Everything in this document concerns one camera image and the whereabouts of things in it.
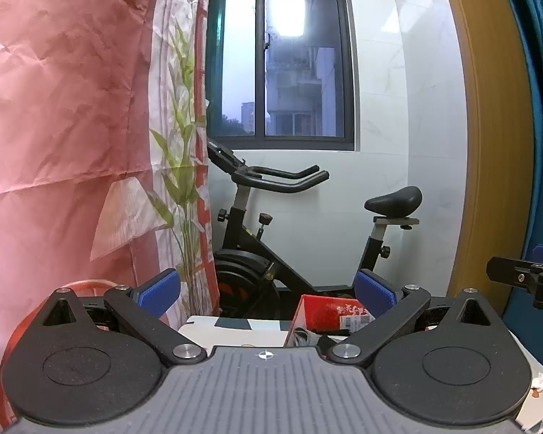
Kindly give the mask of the red strawberry cardboard box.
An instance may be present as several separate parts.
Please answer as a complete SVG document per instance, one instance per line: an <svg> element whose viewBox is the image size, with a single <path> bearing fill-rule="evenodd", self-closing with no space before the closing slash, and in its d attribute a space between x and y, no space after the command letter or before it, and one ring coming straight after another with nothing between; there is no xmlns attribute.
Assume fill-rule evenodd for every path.
<svg viewBox="0 0 543 434"><path fill-rule="evenodd" d="M355 299L304 295L284 346L329 348L374 320Z"/></svg>

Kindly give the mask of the dark framed window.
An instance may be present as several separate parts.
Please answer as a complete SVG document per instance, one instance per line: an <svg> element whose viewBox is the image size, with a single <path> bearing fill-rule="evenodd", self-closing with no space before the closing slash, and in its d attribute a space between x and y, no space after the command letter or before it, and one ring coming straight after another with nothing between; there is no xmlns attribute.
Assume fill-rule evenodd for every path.
<svg viewBox="0 0 543 434"><path fill-rule="evenodd" d="M351 151L346 0L209 0L208 135L231 149Z"/></svg>

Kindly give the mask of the wooden door frame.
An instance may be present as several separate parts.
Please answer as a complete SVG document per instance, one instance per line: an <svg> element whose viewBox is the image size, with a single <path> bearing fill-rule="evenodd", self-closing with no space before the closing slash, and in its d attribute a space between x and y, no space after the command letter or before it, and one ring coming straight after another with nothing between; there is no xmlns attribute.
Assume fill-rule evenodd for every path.
<svg viewBox="0 0 543 434"><path fill-rule="evenodd" d="M449 0L463 65L467 179L463 218L447 290L475 287L504 311L509 287L488 280L494 256L522 254L534 175L529 76L509 0Z"/></svg>

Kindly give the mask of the pink floral wall hanging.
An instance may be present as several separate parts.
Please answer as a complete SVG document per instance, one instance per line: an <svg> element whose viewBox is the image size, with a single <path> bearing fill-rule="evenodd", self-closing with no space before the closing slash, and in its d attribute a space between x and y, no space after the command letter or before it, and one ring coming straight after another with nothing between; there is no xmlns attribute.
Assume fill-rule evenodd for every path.
<svg viewBox="0 0 543 434"><path fill-rule="evenodd" d="M0 0L0 372L59 287L174 268L168 323L216 312L207 6Z"/></svg>

